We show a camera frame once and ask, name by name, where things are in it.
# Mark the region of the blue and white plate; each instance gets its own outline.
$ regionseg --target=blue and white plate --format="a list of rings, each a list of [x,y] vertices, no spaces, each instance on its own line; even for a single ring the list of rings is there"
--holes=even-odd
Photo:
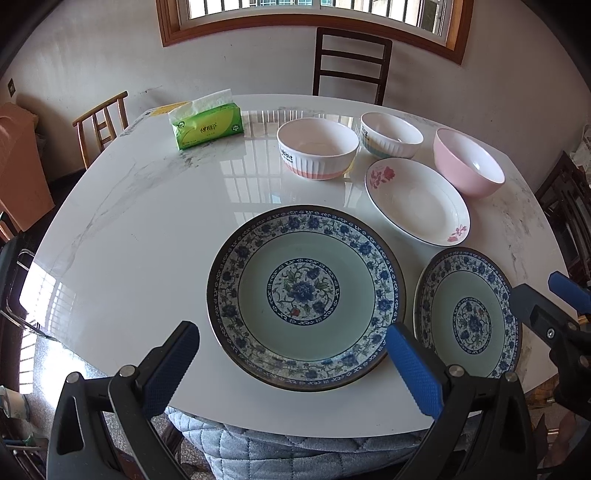
[[[405,298],[388,245],[351,215],[312,205],[242,225],[207,282],[226,353],[259,380],[298,391],[341,387],[375,367]]]
[[[509,309],[511,285],[494,262],[470,248],[448,248],[431,260],[414,298],[414,333],[446,365],[498,378],[513,371],[521,324]]]

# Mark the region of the bowl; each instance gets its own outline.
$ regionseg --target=bowl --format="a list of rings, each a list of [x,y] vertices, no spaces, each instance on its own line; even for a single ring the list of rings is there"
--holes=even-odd
[[[423,134],[397,116],[368,112],[361,116],[361,141],[377,159],[412,158],[423,143]]]
[[[345,173],[359,147],[355,132],[326,118],[287,122],[277,131],[277,140],[287,167],[312,180],[329,180]]]
[[[460,132],[437,130],[433,155],[439,173],[466,196],[488,197],[505,183],[505,174],[491,154]]]

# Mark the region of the white ribbed bowl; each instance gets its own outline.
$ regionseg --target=white ribbed bowl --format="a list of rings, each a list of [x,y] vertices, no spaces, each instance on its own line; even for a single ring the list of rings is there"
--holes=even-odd
[[[397,116],[381,112],[361,116],[361,141],[375,158],[412,158],[423,140],[418,128]]]
[[[349,127],[326,118],[298,118],[277,131],[287,167],[301,177],[328,180],[345,173],[359,147]]]

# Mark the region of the blue gripper pad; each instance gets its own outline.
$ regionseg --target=blue gripper pad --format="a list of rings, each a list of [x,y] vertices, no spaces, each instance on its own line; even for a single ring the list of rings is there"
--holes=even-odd
[[[199,329],[194,323],[181,322],[166,343],[142,361],[140,371],[153,369],[142,385],[142,412],[147,419],[164,412],[198,349]]]
[[[443,410],[443,386],[426,363],[421,360],[418,349],[415,347],[424,349],[418,345],[404,325],[394,323],[388,327],[386,332],[388,355],[421,412],[437,420]]]
[[[563,299],[579,315],[591,313],[591,292],[583,288],[560,272],[550,274],[548,288],[557,297]]]

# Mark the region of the pink bowl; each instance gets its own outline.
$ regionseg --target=pink bowl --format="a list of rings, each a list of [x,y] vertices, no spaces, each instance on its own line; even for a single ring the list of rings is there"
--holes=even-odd
[[[495,159],[460,132],[438,129],[433,154],[439,173],[466,196],[488,197],[505,183],[505,174]]]

